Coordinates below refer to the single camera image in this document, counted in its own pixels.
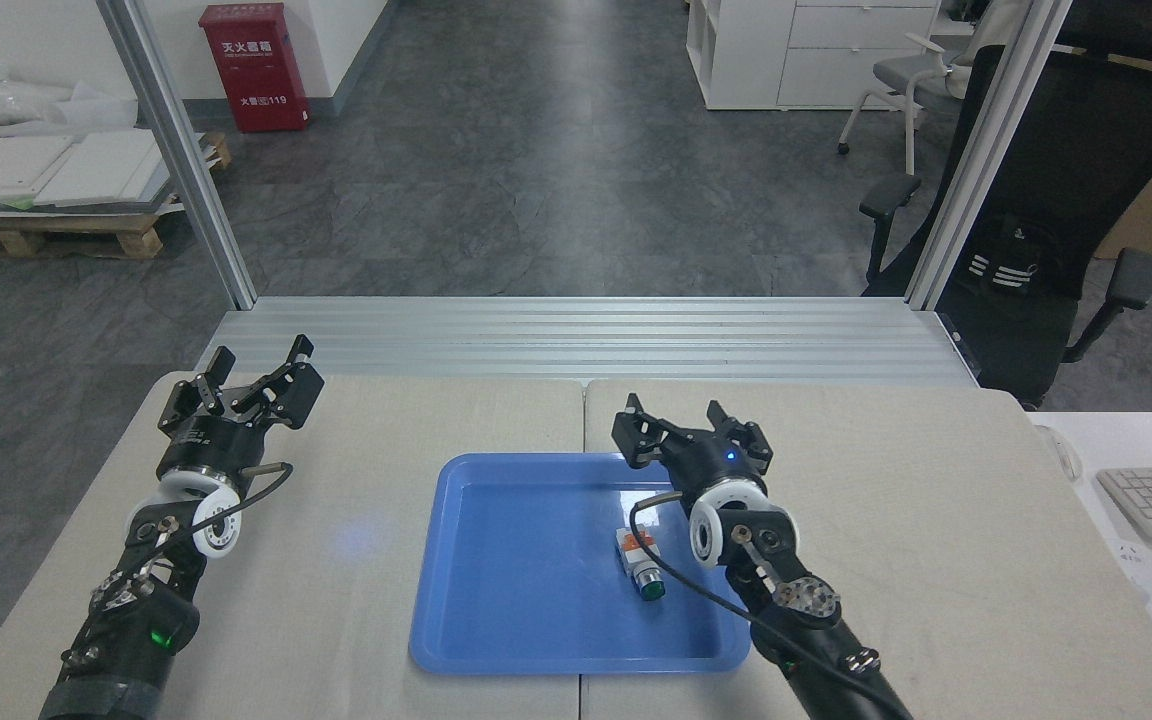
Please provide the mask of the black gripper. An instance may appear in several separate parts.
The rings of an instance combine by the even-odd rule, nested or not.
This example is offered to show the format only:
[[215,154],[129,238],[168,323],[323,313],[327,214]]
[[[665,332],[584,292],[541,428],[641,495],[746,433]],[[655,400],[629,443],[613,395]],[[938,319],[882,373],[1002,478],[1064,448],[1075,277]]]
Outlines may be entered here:
[[236,486],[248,486],[247,468],[262,465],[265,434],[271,425],[302,429],[314,409],[325,381],[311,364],[314,342],[306,334],[294,338],[285,363],[241,388],[230,401],[238,419],[230,419],[221,386],[236,364],[227,346],[220,346],[210,364],[187,381],[175,382],[157,429],[169,438],[156,475],[177,469],[205,469]]
[[763,475],[774,450],[755,420],[738,420],[718,401],[710,401],[707,419],[713,432],[682,429],[672,420],[646,414],[636,393],[628,393],[620,414],[614,415],[611,437],[626,464],[644,469],[664,457],[668,437],[668,475],[681,501],[694,503],[723,479],[750,480],[767,495]]

